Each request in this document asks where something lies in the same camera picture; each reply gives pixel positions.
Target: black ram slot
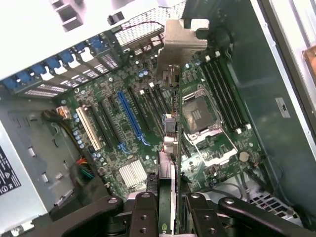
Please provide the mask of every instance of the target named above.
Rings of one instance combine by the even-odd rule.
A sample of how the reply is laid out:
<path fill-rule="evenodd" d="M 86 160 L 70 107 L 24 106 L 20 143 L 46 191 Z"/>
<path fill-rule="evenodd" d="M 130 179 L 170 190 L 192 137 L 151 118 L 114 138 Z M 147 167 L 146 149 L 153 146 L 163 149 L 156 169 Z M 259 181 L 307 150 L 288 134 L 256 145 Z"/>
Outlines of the black ram slot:
<path fill-rule="evenodd" d="M 156 90 L 158 91 L 158 94 L 159 94 L 159 96 L 160 96 L 160 98 L 161 98 L 161 100 L 163 102 L 163 105 L 165 107 L 165 111 L 167 113 L 169 113 L 170 112 L 169 106 L 167 105 L 167 102 L 166 102 L 166 100 L 163 97 L 163 94 L 161 92 L 161 88 L 160 88 L 159 84 L 156 84 L 155 87 L 156 87 Z"/>
<path fill-rule="evenodd" d="M 224 78 L 225 74 L 223 72 L 223 68 L 221 67 L 218 60 L 213 62 L 213 64 L 214 64 L 215 69 L 219 71 L 220 79 L 222 80 L 223 85 L 225 87 L 225 91 L 228 94 L 228 96 L 231 100 L 231 104 L 236 111 L 236 116 L 238 117 L 238 120 L 240 121 L 240 126 L 244 126 L 246 124 L 246 120 L 244 119 L 244 117 L 240 111 L 240 107 L 237 103 L 236 97 L 234 97 L 234 94 L 233 94 L 233 91 L 232 91 L 230 85 L 228 84 L 227 80 Z"/>
<path fill-rule="evenodd" d="M 233 131 L 235 126 L 230 118 L 230 114 L 224 105 L 224 101 L 222 101 L 222 99 L 220 98 L 220 95 L 219 95 L 220 92 L 219 92 L 218 88 L 215 86 L 213 80 L 211 80 L 211 77 L 213 77 L 213 74 L 209 71 L 209 69 L 207 68 L 205 63 L 203 63 L 201 65 L 201 69 L 204 73 L 204 76 L 206 78 L 207 83 L 209 84 L 209 87 L 211 88 L 212 94 L 215 98 L 217 106 L 220 109 L 220 112 L 223 116 L 225 124 L 227 125 L 229 130 Z"/>
<path fill-rule="evenodd" d="M 208 71 L 213 74 L 213 76 L 211 77 L 211 80 L 214 82 L 215 86 L 217 87 L 217 89 L 219 91 L 219 96 L 222 99 L 224 106 L 226 107 L 226 110 L 227 110 L 228 114 L 230 115 L 230 118 L 233 122 L 234 126 L 232 127 L 232 130 L 235 130 L 236 128 L 239 128 L 239 122 L 234 114 L 234 109 L 230 105 L 230 100 L 226 95 L 225 88 L 221 84 L 221 81 L 219 79 L 220 75 L 218 74 L 218 72 L 213 68 L 213 66 L 210 63 L 207 64 L 206 66 L 208 68 Z"/>

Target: ram slot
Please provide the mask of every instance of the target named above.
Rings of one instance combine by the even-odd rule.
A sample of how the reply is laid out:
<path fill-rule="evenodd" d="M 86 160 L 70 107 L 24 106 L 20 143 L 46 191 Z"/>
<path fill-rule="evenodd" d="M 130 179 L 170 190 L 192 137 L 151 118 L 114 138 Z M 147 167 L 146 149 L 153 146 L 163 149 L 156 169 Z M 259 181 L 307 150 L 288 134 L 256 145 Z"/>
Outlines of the ram slot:
<path fill-rule="evenodd" d="M 218 79 L 220 79 L 222 82 L 222 86 L 224 87 L 226 96 L 229 98 L 231 108 L 232 110 L 234 110 L 234 115 L 236 116 L 236 119 L 239 121 L 239 126 L 244 126 L 246 124 L 246 121 L 240 111 L 240 107 L 237 103 L 236 97 L 234 96 L 230 85 L 228 84 L 227 80 L 224 78 L 225 73 L 223 71 L 222 66 L 220 65 L 218 60 L 211 62 L 211 64 L 213 65 L 213 69 L 215 73 L 217 73 L 218 75 Z"/>
<path fill-rule="evenodd" d="M 212 94 L 223 116 L 226 126 L 228 127 L 230 131 L 234 131 L 236 128 L 236 122 L 232 118 L 230 111 L 225 104 L 225 99 L 222 97 L 220 89 L 218 88 L 217 84 L 214 83 L 214 80 L 211 79 L 211 78 L 216 77 L 216 75 L 212 72 L 212 70 L 206 63 L 203 63 L 201 65 L 201 69 L 204 73 L 204 77 L 207 83 L 209 84 L 209 87 L 211 88 Z"/>

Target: expansion slot bracket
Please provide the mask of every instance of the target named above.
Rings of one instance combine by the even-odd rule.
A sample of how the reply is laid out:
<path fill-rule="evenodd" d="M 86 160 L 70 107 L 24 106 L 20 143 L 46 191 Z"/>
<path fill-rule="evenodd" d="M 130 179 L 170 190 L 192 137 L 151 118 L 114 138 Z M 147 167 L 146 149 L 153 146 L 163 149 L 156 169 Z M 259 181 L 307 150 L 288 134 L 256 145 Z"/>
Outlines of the expansion slot bracket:
<path fill-rule="evenodd" d="M 196 37 L 197 30 L 208 30 L 209 21 L 192 19 L 191 28 L 184 28 L 184 20 L 168 20 L 165 25 L 164 47 L 158 53 L 157 77 L 162 78 L 163 71 L 169 65 L 184 66 L 198 51 L 206 50 L 207 40 Z"/>

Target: black pcie slot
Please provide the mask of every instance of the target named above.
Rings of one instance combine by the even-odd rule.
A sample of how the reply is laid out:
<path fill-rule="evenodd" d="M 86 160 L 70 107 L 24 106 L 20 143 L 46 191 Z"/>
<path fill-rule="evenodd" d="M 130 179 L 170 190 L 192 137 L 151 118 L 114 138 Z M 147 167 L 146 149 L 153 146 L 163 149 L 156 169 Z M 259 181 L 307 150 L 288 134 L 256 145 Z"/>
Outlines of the black pcie slot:
<path fill-rule="evenodd" d="M 161 98 L 161 100 L 163 102 L 164 107 L 165 107 L 165 110 L 164 110 L 165 113 L 169 113 L 170 112 L 169 106 L 167 105 L 167 102 L 166 102 L 166 100 L 163 97 L 163 94 L 161 92 L 159 84 L 156 84 L 155 87 L 156 87 L 156 90 L 158 91 L 158 94 L 159 94 L 159 96 L 160 96 L 160 98 Z"/>
<path fill-rule="evenodd" d="M 132 88 L 130 88 L 130 87 L 127 88 L 127 92 L 128 92 L 128 94 L 129 94 L 129 96 L 132 98 L 132 101 L 133 101 L 133 103 L 134 103 L 134 105 L 135 105 L 135 107 L 136 107 L 136 109 L 137 109 L 137 111 L 138 111 L 138 114 L 140 115 L 140 117 L 142 117 L 142 120 L 143 120 L 144 123 L 145 123 L 146 129 L 147 129 L 148 131 L 151 131 L 150 126 L 149 126 L 149 123 L 148 123 L 148 121 L 147 121 L 147 119 L 146 119 L 146 117 L 145 117 L 144 112 L 143 112 L 142 109 L 140 108 L 140 105 L 139 105 L 139 103 L 138 103 L 138 101 L 137 101 L 136 95 L 134 94 Z"/>
<path fill-rule="evenodd" d="M 161 104 L 161 101 L 159 100 L 159 96 L 157 95 L 156 90 L 152 90 L 152 93 L 153 93 L 155 99 L 157 100 L 157 103 L 158 103 L 158 106 L 159 106 L 159 108 L 160 108 L 160 111 L 161 111 L 163 114 L 165 114 L 165 113 L 166 113 L 166 110 L 165 110 L 165 108 L 163 107 L 163 105 Z"/>
<path fill-rule="evenodd" d="M 102 125 L 102 121 L 101 121 L 100 117 L 98 116 L 98 112 L 93 105 L 90 106 L 90 112 L 91 112 L 91 114 L 96 122 L 95 124 L 98 126 L 98 130 L 101 131 L 101 133 L 102 133 L 102 138 L 103 138 L 105 144 L 110 149 L 113 149 L 113 146 L 112 146 L 112 144 L 107 136 L 107 131 L 104 128 L 104 126 Z"/>
<path fill-rule="evenodd" d="M 108 97 L 108 101 L 110 102 L 110 105 L 111 105 L 112 109 L 117 109 L 118 108 L 118 106 L 117 106 L 116 102 L 113 100 L 112 96 Z"/>
<path fill-rule="evenodd" d="M 162 114 L 159 112 L 157 106 L 155 105 L 154 99 L 152 98 L 152 95 L 151 95 L 149 89 L 145 89 L 145 95 L 149 99 L 149 101 L 151 102 L 151 104 L 152 104 L 152 106 L 153 106 L 153 108 L 155 110 L 155 113 L 158 116 L 158 118 L 162 117 Z"/>
<path fill-rule="evenodd" d="M 152 95 L 150 94 L 150 91 L 148 89 L 145 89 L 145 94 L 144 94 L 144 97 L 145 97 L 145 101 L 148 105 L 148 109 L 150 110 L 150 108 L 153 108 L 155 113 L 153 113 L 153 118 L 154 120 L 156 120 L 156 124 L 157 124 L 157 127 L 158 127 L 158 131 L 163 139 L 163 129 L 162 129 L 162 126 L 160 124 L 160 121 L 162 121 L 162 117 L 160 117 L 159 115 L 159 111 L 157 110 L 155 104 L 154 104 L 154 101 L 152 99 Z"/>
<path fill-rule="evenodd" d="M 99 106 L 102 108 L 104 118 L 106 119 L 107 123 L 110 125 L 110 130 L 111 130 L 112 134 L 114 135 L 114 138 L 115 138 L 117 144 L 119 145 L 120 143 L 122 143 L 122 141 L 120 139 L 119 132 L 117 131 L 117 129 L 116 129 L 116 127 L 111 119 L 111 116 L 107 110 L 106 104 L 104 103 L 104 101 L 100 101 Z"/>

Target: cable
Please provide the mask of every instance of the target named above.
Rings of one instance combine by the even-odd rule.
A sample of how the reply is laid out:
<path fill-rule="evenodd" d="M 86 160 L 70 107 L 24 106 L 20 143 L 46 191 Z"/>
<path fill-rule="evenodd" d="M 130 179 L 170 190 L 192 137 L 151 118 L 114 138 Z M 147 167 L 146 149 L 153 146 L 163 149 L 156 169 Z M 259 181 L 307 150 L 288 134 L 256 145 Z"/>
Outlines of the cable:
<path fill-rule="evenodd" d="M 250 189 L 248 188 L 246 181 L 245 181 L 245 175 L 242 173 L 240 173 L 240 180 L 241 180 L 241 184 L 242 187 L 245 189 L 246 192 L 246 200 L 247 202 L 250 202 Z"/>
<path fill-rule="evenodd" d="M 233 186 L 233 187 L 237 188 L 238 191 L 239 191 L 239 193 L 240 193 L 239 199 L 243 199 L 242 190 L 241 190 L 241 188 L 240 188 L 238 185 L 236 185 L 236 184 L 231 184 L 231 183 L 220 183 L 220 184 L 217 184 L 217 186 L 223 186 L 223 185 L 229 185 L 229 186 Z M 228 196 L 228 197 L 238 198 L 238 197 L 235 196 L 235 195 L 232 195 L 232 194 L 227 193 L 227 192 L 225 192 L 225 191 L 218 190 L 218 189 L 211 188 L 211 187 L 198 190 L 197 192 L 201 192 L 201 193 L 214 192 L 214 193 L 219 193 L 219 194 L 226 195 L 226 196 Z"/>

